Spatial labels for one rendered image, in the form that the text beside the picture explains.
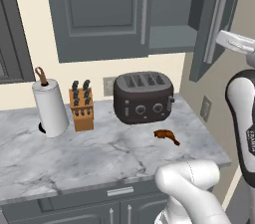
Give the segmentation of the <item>grey tall cabinet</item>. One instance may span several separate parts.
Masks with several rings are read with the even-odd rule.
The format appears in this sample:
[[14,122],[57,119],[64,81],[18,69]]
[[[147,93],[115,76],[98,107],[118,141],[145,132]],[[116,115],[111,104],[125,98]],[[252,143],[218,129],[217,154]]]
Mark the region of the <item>grey tall cabinet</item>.
[[0,0],[0,85],[34,81],[17,0]]

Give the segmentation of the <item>grey upper cabinet box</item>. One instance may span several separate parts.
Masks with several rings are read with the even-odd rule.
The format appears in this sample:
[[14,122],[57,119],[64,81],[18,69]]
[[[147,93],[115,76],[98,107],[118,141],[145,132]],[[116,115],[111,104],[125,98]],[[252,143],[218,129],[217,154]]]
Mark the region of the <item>grey upper cabinet box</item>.
[[203,0],[152,0],[149,52],[194,50]]

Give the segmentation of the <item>grey upper cabinet door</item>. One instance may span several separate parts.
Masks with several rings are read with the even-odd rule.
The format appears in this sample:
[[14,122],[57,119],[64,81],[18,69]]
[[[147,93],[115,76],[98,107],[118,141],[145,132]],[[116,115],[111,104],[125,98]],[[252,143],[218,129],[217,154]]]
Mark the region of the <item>grey upper cabinet door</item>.
[[145,44],[140,43],[142,0],[49,0],[61,63],[142,58],[148,55],[151,0]]

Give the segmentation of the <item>white paper towel roll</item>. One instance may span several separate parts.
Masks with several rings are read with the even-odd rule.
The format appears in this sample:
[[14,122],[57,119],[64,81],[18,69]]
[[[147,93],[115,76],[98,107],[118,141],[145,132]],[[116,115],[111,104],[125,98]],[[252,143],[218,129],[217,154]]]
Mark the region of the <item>white paper towel roll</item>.
[[47,137],[56,137],[65,132],[69,120],[63,103],[59,84],[54,79],[47,79],[41,67],[35,69],[40,80],[32,85],[41,127]]

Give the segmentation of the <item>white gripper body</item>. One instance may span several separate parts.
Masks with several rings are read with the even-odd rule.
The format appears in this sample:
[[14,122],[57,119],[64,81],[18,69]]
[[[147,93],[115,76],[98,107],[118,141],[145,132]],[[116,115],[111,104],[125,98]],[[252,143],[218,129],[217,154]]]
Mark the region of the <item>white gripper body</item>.
[[221,30],[216,38],[216,43],[225,49],[248,55],[255,52],[255,40],[238,34]]

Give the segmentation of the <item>wooden knife block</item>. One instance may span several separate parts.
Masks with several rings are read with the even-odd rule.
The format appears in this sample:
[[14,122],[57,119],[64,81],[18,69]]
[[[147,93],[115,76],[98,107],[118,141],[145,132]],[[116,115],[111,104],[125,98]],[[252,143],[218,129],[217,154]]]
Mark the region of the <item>wooden knife block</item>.
[[73,115],[75,131],[94,129],[94,102],[90,80],[85,80],[83,86],[74,81],[69,89],[70,109]]

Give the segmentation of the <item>grey drawer front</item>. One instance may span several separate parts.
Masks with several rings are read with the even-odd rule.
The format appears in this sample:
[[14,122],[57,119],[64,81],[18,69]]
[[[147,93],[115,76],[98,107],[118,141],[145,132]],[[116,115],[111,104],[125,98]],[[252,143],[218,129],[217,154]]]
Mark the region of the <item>grey drawer front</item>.
[[[109,197],[107,195],[107,191],[111,189],[118,189],[123,187],[132,186],[134,189],[134,193],[112,196]],[[42,212],[50,212],[61,209],[68,209],[72,207],[93,204],[93,203],[101,203],[110,200],[121,200],[135,196],[142,196],[151,193],[158,193],[155,182],[153,180],[139,181],[133,184],[125,184],[123,186],[117,187],[102,187],[93,190],[87,191],[79,191],[72,192],[69,194],[61,194],[54,197],[42,198],[38,199],[38,205]]]

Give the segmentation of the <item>grey lower cabinet door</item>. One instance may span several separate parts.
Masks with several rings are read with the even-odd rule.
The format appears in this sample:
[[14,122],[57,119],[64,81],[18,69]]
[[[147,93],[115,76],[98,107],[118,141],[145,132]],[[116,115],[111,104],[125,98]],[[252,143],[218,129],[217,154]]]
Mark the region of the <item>grey lower cabinet door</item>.
[[38,202],[5,205],[3,213],[9,224],[110,224],[110,209],[114,209],[114,224],[120,224],[118,203],[96,204],[42,212]]
[[152,194],[121,202],[120,224],[128,224],[128,205],[131,205],[131,224],[154,224],[167,203],[167,196]]

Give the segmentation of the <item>grey wall outlet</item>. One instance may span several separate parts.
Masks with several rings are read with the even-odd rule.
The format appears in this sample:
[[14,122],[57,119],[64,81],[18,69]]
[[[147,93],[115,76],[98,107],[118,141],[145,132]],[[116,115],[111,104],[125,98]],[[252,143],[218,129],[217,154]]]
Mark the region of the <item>grey wall outlet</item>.
[[211,106],[211,100],[207,96],[204,96],[200,109],[200,116],[203,118],[204,121],[208,121]]
[[114,94],[114,82],[116,77],[103,78],[104,83],[104,96],[110,97]]

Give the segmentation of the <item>grey open cabinet door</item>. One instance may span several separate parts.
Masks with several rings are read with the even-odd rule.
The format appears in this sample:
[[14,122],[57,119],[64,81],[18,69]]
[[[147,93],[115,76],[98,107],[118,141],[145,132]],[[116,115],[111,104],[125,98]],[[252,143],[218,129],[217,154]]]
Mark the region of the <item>grey open cabinet door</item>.
[[[224,52],[224,48],[216,43],[214,56],[211,64],[203,62],[204,54],[213,17],[216,0],[192,0],[188,25],[197,30],[197,37],[193,52],[193,61],[189,79],[198,82],[200,78],[209,70],[214,62]],[[227,0],[220,30],[231,31],[233,17],[238,0]]]

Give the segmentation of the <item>dark grey four-slot toaster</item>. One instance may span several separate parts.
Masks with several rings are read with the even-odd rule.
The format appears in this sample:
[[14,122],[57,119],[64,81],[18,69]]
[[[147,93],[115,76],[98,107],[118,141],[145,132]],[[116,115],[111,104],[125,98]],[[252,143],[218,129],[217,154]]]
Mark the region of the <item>dark grey four-slot toaster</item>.
[[174,87],[160,72],[120,75],[114,82],[114,111],[126,124],[165,120],[171,113]]

